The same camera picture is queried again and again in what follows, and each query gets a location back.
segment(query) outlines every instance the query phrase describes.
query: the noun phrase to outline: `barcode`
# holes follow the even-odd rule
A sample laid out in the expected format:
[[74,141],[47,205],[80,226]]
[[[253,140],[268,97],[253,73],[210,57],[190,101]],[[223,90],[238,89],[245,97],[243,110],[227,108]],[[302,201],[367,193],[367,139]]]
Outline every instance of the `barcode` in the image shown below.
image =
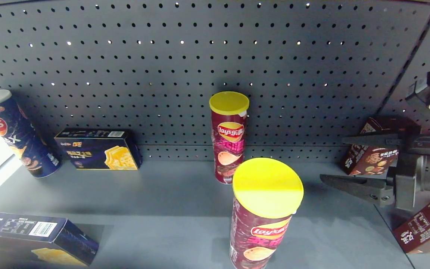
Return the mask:
[[49,237],[54,228],[56,228],[56,225],[57,223],[54,222],[38,222],[29,235]]
[[124,134],[124,132],[113,131],[113,132],[109,133],[109,135],[107,137],[121,137],[123,134]]

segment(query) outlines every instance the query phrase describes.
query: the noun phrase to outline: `potato chip image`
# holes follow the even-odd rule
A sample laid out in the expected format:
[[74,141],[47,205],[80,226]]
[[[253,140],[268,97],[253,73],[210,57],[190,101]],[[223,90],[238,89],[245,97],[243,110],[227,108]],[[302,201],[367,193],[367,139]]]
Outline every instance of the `potato chip image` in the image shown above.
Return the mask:
[[62,264],[62,265],[78,265],[85,266],[86,264],[79,261],[78,259],[72,257],[67,252],[61,249],[50,249],[50,248],[40,248],[31,250],[34,254],[37,255],[38,259],[43,260],[45,262]]
[[227,151],[222,151],[218,154],[218,161],[221,165],[230,165],[240,159],[240,156],[233,155]]
[[105,164],[111,170],[137,170],[128,148],[116,145],[107,149],[104,153],[106,154]]
[[269,249],[266,247],[253,247],[245,250],[243,255],[245,258],[257,262],[270,257],[273,252],[275,252],[275,249]]
[[25,145],[24,148],[16,148],[15,146],[10,145],[9,147],[13,152],[14,155],[18,158],[21,159],[22,158],[22,154],[24,153],[24,151],[26,150],[27,146]]

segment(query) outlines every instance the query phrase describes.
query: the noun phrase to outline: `metal shelf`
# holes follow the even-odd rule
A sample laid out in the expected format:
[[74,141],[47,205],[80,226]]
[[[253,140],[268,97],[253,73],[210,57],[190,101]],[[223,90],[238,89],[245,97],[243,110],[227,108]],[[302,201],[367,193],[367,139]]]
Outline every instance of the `metal shelf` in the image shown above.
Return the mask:
[[[372,204],[320,182],[340,172],[334,164],[289,164],[306,196],[269,268],[412,268]],[[232,198],[212,162],[147,161],[137,172],[66,162],[43,180],[17,170],[0,187],[0,211],[78,223],[101,241],[91,268],[231,269]]]

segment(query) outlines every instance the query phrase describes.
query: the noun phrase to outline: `red chip can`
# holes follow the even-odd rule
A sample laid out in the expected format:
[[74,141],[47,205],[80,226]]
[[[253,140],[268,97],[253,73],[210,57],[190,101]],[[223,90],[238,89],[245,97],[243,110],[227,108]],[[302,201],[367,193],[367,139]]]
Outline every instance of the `red chip can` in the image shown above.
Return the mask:
[[239,92],[219,92],[210,98],[215,177],[223,184],[232,184],[243,162],[248,107],[249,99]]
[[303,199],[289,166],[270,158],[241,164],[233,177],[230,258],[236,269],[264,269]]

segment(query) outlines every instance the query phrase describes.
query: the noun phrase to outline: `cookie image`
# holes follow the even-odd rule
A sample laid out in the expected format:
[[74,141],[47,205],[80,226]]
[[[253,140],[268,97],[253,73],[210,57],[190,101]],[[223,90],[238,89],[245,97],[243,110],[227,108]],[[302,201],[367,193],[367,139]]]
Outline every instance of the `cookie image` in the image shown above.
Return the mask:
[[245,250],[243,255],[245,258],[257,262],[270,257],[273,252],[275,252],[275,249],[269,249],[266,247],[253,247]]
[[218,161],[221,165],[229,165],[240,159],[240,156],[233,155],[227,151],[222,151],[218,154]]
[[104,153],[106,154],[105,164],[111,170],[137,170],[128,148],[116,145],[105,150]]
[[377,164],[382,160],[383,158],[379,156],[379,153],[372,153],[366,158],[366,162],[370,164]]
[[45,247],[31,250],[31,252],[36,254],[38,259],[43,260],[45,262],[87,267],[86,264],[80,262],[78,259],[72,257],[70,254],[60,249],[50,249]]

